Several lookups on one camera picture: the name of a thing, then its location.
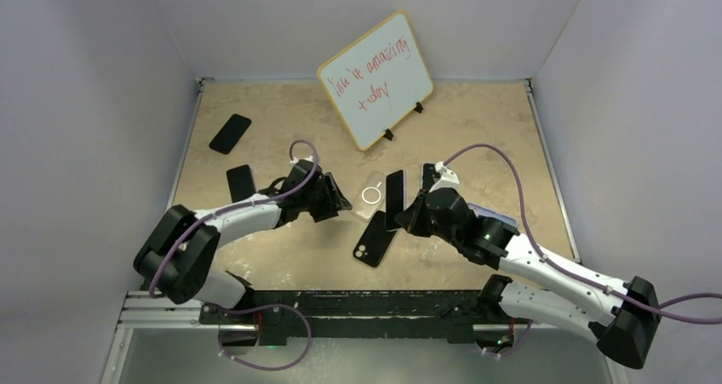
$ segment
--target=tabletop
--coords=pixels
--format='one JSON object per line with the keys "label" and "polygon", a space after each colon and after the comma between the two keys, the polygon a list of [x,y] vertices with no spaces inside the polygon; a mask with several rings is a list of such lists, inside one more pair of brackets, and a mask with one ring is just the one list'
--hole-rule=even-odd
{"label": "tabletop", "polygon": [[[234,113],[253,122],[230,154],[208,147]],[[258,189],[291,168],[288,149],[306,139],[318,149],[349,200],[372,171],[407,174],[407,203],[418,192],[421,166],[445,160],[472,143],[500,147],[524,186],[526,214],[537,241],[571,258],[572,248],[536,120],[523,83],[435,83],[421,114],[393,128],[394,137],[359,151],[318,82],[206,83],[180,171],[173,204],[208,209],[229,204],[226,171],[249,164]],[[296,156],[309,154],[300,145]],[[469,202],[519,218],[519,194],[506,163],[474,149],[450,167]],[[257,232],[222,248],[213,268],[249,280],[257,289],[479,289],[493,273],[467,261],[441,239],[399,230],[377,268],[352,251],[368,225],[351,212],[314,223],[308,215],[272,231]]]}

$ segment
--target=black smartphone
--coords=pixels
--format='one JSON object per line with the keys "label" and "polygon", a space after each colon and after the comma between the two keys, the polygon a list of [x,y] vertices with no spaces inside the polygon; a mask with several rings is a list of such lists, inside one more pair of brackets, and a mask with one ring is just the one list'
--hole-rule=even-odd
{"label": "black smartphone", "polygon": [[378,267],[396,231],[386,230],[386,213],[376,211],[353,249],[353,257],[370,267]]}
{"label": "black smartphone", "polygon": [[386,230],[401,226],[394,220],[406,209],[406,173],[400,169],[386,176]]}
{"label": "black smartphone", "polygon": [[210,141],[208,146],[222,154],[228,154],[236,146],[241,136],[250,127],[250,119],[239,114],[234,114],[223,124],[221,131]]}
{"label": "black smartphone", "polygon": [[242,165],[226,171],[228,188],[231,190],[231,201],[237,203],[255,194],[253,175],[248,165]]}
{"label": "black smartphone", "polygon": [[439,178],[439,174],[436,172],[436,164],[425,163],[421,167],[421,189],[430,190],[436,179]]}

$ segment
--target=whiteboard stand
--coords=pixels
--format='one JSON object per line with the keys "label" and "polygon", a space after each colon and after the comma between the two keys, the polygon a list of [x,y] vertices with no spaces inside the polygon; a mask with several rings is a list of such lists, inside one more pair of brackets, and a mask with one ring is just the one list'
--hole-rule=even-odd
{"label": "whiteboard stand", "polygon": [[[424,106],[421,105],[420,101],[417,101],[416,106],[414,107],[414,112],[421,114],[421,112],[423,111]],[[389,141],[393,140],[393,132],[391,131],[391,129],[386,129],[386,131],[384,132],[384,138]]]}

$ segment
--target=small whiteboard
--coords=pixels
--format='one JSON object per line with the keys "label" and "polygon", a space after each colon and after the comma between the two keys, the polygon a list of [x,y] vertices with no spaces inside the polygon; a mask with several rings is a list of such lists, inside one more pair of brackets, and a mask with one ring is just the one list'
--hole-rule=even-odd
{"label": "small whiteboard", "polygon": [[318,80],[359,150],[367,150],[425,100],[433,83],[403,12],[318,68]]}

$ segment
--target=white enclosure wall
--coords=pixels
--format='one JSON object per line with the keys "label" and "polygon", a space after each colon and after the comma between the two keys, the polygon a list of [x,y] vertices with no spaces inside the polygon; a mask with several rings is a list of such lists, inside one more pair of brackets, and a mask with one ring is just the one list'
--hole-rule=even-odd
{"label": "white enclosure wall", "polygon": [[[585,264],[721,291],[722,0],[581,0],[536,100]],[[702,301],[674,311],[719,316]],[[662,320],[640,383],[722,382],[722,326]]]}
{"label": "white enclosure wall", "polygon": [[0,0],[0,382],[96,383],[195,101],[153,0]]}
{"label": "white enclosure wall", "polygon": [[527,78],[578,0],[158,0],[201,76],[315,77],[397,9],[434,77]]}

